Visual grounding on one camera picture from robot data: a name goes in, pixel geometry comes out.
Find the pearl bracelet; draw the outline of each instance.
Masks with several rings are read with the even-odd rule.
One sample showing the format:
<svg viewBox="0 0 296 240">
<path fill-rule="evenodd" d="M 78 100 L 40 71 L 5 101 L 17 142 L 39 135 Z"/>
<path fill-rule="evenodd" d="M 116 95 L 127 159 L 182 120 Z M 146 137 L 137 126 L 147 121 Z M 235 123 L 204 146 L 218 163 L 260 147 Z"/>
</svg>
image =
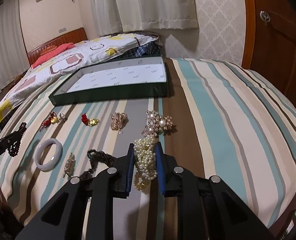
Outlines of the pearl bracelet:
<svg viewBox="0 0 296 240">
<path fill-rule="evenodd" d="M 51 144 L 56 144 L 55 155 L 51 158 L 51 160 L 49 162 L 41 165 L 40 164 L 41 154 L 44 152 L 45 148 Z M 40 143 L 37 150 L 36 150 L 36 154 L 35 154 L 35 164 L 38 167 L 38 169 L 40 169 L 41 171 L 48 171 L 48 170 L 53 169 L 53 167 L 56 165 L 56 163 L 58 162 L 58 160 L 60 158 L 62 149 L 63 149 L 63 146 L 55 138 L 50 138 L 50 139 L 47 139 L 47 140 L 43 141 L 42 143 Z"/>
<path fill-rule="evenodd" d="M 135 167 L 137 172 L 134 186 L 137 190 L 145 189 L 157 177 L 154 146 L 154 135 L 147 135 L 144 139 L 135 140 Z"/>
</svg>

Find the plaid cloth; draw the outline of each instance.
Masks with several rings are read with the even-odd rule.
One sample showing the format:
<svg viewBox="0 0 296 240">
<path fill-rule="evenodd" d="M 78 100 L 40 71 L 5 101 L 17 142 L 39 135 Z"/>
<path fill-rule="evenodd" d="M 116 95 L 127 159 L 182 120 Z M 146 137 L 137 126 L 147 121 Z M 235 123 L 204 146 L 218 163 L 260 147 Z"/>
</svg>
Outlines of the plaid cloth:
<svg viewBox="0 0 296 240">
<path fill-rule="evenodd" d="M 154 41 L 151 41 L 145 45 L 127 50 L 124 54 L 114 58 L 113 60 L 142 57 L 144 55 L 159 55 L 159 54 L 160 54 L 160 47 Z"/>
</svg>

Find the wallpaper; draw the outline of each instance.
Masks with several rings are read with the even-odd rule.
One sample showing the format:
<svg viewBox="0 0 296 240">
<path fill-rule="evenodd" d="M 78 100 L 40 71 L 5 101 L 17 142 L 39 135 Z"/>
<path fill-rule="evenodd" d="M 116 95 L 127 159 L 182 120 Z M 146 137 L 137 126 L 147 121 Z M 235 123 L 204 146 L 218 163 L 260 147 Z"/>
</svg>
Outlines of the wallpaper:
<svg viewBox="0 0 296 240">
<path fill-rule="evenodd" d="M 166 57 L 228 60 L 241 65 L 246 33 L 245 0 L 195 0 L 199 29 L 154 30 Z"/>
</svg>

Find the wall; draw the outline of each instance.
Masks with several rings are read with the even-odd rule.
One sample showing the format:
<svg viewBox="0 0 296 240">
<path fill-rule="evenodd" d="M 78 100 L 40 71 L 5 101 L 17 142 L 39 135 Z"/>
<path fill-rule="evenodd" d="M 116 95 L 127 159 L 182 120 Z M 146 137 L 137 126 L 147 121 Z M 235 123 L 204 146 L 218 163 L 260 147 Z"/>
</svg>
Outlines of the wall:
<svg viewBox="0 0 296 240">
<path fill-rule="evenodd" d="M 20 23 L 27 52 L 66 32 L 82 27 L 79 1 L 19 0 Z M 66 27 L 66 32 L 59 30 Z"/>
<path fill-rule="evenodd" d="M 246 33 L 245 0 L 196 0 L 199 30 L 154 30 L 167 57 L 228 60 L 241 65 Z"/>
<path fill-rule="evenodd" d="M 87 38 L 89 40 L 93 40 L 97 38 L 97 32 L 95 29 L 91 7 L 90 7 L 90 0 L 78 0 L 79 1 L 79 11 L 81 16 L 82 25 L 85 29 Z"/>
</svg>

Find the white jade bangle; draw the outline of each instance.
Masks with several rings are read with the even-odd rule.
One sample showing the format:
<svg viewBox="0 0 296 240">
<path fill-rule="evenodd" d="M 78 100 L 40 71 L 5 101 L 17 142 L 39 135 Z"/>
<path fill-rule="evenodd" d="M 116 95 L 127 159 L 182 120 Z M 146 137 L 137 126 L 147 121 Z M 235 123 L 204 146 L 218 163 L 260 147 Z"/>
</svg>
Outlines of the white jade bangle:
<svg viewBox="0 0 296 240">
<path fill-rule="evenodd" d="M 49 162 L 41 165 L 40 164 L 41 154 L 44 152 L 45 148 L 50 144 L 56 144 L 55 155 L 51 158 L 51 160 Z M 55 138 L 50 138 L 50 139 L 47 139 L 47 140 L 43 141 L 42 143 L 39 144 L 39 146 L 38 146 L 38 148 L 36 150 L 36 154 L 35 154 L 35 164 L 36 164 L 36 166 L 42 171 L 51 170 L 56 165 L 56 163 L 58 162 L 58 160 L 60 158 L 60 155 L 61 155 L 62 149 L 63 149 L 63 146 Z"/>
</svg>

